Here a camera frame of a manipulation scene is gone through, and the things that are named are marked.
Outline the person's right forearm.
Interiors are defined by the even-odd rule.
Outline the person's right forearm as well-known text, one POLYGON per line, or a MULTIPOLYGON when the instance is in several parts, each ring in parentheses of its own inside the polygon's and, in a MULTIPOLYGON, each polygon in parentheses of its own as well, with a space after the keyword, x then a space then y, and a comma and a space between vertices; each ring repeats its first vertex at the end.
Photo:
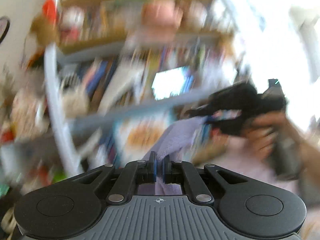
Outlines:
POLYGON ((320 153, 319 148, 316 147, 310 140, 299 136, 298 141, 299 156, 302 161, 303 171, 306 176, 317 185, 320 183, 320 153))

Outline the person's right hand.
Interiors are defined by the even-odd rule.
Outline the person's right hand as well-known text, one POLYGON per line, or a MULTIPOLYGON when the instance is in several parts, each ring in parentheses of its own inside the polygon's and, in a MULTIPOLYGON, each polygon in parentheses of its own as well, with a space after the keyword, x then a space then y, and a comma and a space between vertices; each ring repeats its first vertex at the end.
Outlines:
POLYGON ((266 159, 273 151, 276 140, 283 134, 297 145, 303 142, 299 130, 283 112, 268 112, 251 119, 242 129, 242 136, 248 140, 249 148, 259 160, 266 159))

